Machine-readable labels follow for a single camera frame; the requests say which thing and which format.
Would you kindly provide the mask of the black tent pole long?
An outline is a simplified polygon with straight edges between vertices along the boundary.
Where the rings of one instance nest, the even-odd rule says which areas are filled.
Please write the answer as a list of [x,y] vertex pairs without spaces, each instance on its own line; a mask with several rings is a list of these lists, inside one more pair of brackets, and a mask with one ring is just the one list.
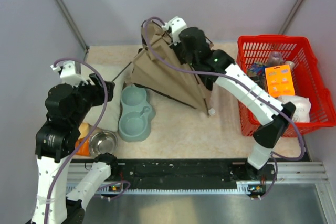
[[115,83],[115,81],[122,75],[124,74],[124,72],[131,66],[132,61],[130,61],[116,76],[115,78],[112,80],[113,83]]

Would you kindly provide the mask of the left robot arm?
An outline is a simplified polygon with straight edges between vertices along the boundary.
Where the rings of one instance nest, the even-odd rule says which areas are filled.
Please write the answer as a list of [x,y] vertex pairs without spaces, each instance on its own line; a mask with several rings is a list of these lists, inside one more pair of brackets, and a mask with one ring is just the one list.
[[113,98],[114,82],[100,80],[96,74],[89,77],[77,87],[63,83],[48,92],[47,121],[36,134],[38,191],[30,223],[82,223],[100,185],[119,174],[117,159],[101,154],[76,188],[67,192],[68,168],[80,136],[79,126],[92,107]]

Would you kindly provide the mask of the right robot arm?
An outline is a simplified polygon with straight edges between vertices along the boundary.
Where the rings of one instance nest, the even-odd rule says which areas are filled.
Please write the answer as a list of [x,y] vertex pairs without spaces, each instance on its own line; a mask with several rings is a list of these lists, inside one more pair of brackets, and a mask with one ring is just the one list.
[[293,103],[282,103],[247,76],[225,51],[211,49],[197,27],[173,28],[173,50],[181,64],[191,67],[208,89],[214,84],[226,89],[247,107],[260,123],[254,132],[256,143],[247,158],[245,174],[252,180],[264,174],[264,165],[277,141],[289,126],[296,110]]

